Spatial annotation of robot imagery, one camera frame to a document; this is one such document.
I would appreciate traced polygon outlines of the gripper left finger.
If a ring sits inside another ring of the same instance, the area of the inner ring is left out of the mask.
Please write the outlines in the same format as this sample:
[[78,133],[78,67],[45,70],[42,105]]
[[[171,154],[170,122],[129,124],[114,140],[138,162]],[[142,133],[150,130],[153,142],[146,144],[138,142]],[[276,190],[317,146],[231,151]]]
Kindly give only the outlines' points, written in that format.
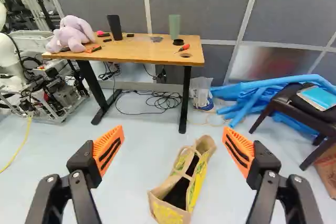
[[85,141],[68,159],[68,175],[51,174],[40,180],[25,222],[62,223],[65,206],[71,200],[77,223],[101,223],[91,190],[100,185],[123,142],[120,125],[95,141]]

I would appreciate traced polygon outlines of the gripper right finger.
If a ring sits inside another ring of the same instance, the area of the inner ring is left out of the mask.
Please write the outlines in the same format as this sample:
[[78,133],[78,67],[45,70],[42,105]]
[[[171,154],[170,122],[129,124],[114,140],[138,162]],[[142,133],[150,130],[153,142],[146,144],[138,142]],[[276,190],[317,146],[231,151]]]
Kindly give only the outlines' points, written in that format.
[[256,191],[247,223],[270,223],[276,201],[281,202],[286,223],[323,222],[310,183],[295,174],[281,176],[281,161],[262,142],[250,141],[227,126],[222,142]]

